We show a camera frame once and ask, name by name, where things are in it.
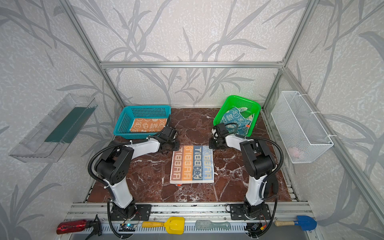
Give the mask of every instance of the green plastic basket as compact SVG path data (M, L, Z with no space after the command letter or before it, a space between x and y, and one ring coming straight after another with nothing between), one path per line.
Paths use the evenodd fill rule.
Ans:
M221 119L223 118L223 115L225 112L230 110L233 107L237 108L243 108L246 107L248 110L240 113L243 117L247 118L252 114L255 114L253 116L251 127L248 130L247 137L251 136L253 128L255 127L257 117L259 116L260 110L262 109L260 104L257 102L251 101L246 98L242 98L236 95L231 95L227 97L227 99L224 102L224 105L220 108L220 111L217 113L215 119L214 119L214 126L219 124Z

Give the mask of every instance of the brush handle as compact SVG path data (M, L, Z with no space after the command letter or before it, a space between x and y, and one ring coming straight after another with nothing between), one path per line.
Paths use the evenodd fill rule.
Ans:
M231 229L231 224L229 222L212 222L212 228L219 227L226 230Z
M141 227L164 227L163 222L143 222Z
M281 227L281 226L294 226L295 222L294 221L275 221L276 227Z

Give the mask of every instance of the blue towel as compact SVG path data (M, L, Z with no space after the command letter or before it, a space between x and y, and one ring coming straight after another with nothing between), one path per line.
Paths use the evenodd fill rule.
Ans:
M240 114L241 112L246 110L247 108L233 107L229 111L224 113L220 123L224 123L224 124L231 123L231 122L237 123L239 126L237 128L236 133L241 136L245 136L248 133L249 127L253 119L253 114L250 115L248 118L245 118ZM227 125L226 128L229 132L233 132L236 128L236 125L235 124Z

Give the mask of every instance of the white wire mesh basket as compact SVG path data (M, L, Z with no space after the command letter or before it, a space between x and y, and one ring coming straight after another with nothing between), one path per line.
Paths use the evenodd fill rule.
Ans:
M315 161L333 142L297 91L282 91L271 112L292 163Z

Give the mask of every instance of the yellow handle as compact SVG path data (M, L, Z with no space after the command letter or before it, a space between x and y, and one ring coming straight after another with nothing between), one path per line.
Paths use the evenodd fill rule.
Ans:
M163 222L143 222L141 227L163 227Z
M294 226L295 222L294 221L275 221L276 227L281 227L281 226Z

